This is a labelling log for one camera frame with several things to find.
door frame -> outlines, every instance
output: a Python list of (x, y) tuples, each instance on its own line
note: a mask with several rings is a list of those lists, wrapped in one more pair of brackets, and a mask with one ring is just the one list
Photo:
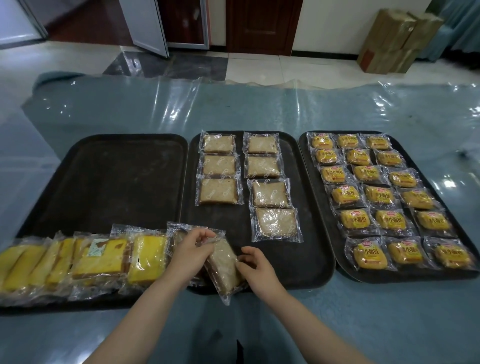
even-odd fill
[(290, 17), (290, 23), (288, 24), (287, 39), (285, 41), (285, 47), (280, 51), (269, 49), (243, 49), (238, 47), (234, 41), (233, 34), (233, 15), (234, 15), (234, 2), (243, 0), (226, 0), (226, 13), (227, 13), (227, 52), (235, 53), (259, 53), (259, 54), (274, 54), (280, 56), (290, 56), (292, 54), (293, 41), (297, 32), (297, 25), (300, 18), (300, 11), (303, 5), (303, 0), (297, 0), (293, 5), (292, 16)]
[(208, 42), (208, 20), (207, 20), (207, 0), (199, 0), (200, 2), (200, 16), (202, 17), (202, 30), (204, 36), (204, 43), (177, 43), (167, 42), (168, 47), (173, 48), (187, 48), (187, 49), (210, 49), (210, 43)]

hand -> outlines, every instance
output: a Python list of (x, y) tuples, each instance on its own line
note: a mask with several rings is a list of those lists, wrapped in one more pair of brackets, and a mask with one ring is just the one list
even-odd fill
[(205, 242), (216, 234), (209, 229), (193, 229), (177, 245), (172, 260), (165, 271), (169, 280), (178, 283), (179, 288), (185, 288), (189, 281), (202, 269), (205, 260), (213, 253), (213, 244), (196, 246), (197, 242)]
[[(260, 249), (244, 246), (241, 250), (245, 254), (238, 257), (240, 262), (237, 262), (237, 269), (246, 278), (250, 288), (258, 298), (270, 305), (273, 300), (287, 292), (276, 277), (272, 265)], [(255, 268), (243, 262), (253, 264)]]

stacked cardboard boxes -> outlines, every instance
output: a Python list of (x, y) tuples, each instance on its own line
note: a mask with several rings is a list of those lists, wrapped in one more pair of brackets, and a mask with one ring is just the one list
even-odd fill
[(366, 73), (405, 73), (442, 23), (433, 14), (381, 9), (357, 63)]

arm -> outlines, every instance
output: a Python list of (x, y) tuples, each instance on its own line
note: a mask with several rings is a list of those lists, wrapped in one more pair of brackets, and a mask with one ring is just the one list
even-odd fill
[(242, 262), (237, 262), (238, 270), (247, 279), (252, 291), (270, 307), (287, 329), (308, 363), (372, 364), (283, 288), (260, 249), (245, 246), (242, 252), (245, 255), (239, 256)]
[(180, 290), (197, 274), (213, 252), (213, 244), (196, 247), (197, 241), (214, 237), (208, 229), (194, 229), (175, 249), (168, 268), (137, 300), (85, 364), (145, 363), (152, 353)]

tiled floor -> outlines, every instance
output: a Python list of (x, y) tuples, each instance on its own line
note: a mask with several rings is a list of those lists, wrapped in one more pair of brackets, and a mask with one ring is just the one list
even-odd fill
[(340, 88), (374, 82), (405, 84), (479, 84), (480, 72), (439, 60), (416, 62), (406, 74), (363, 73), (355, 61), (219, 52), (171, 52), (164, 60), (136, 47), (44, 42), (0, 50), (0, 82), (21, 104), (31, 95), (35, 79), (48, 71), (86, 74), (208, 77), (239, 83), (277, 85), (300, 80), (296, 87)]

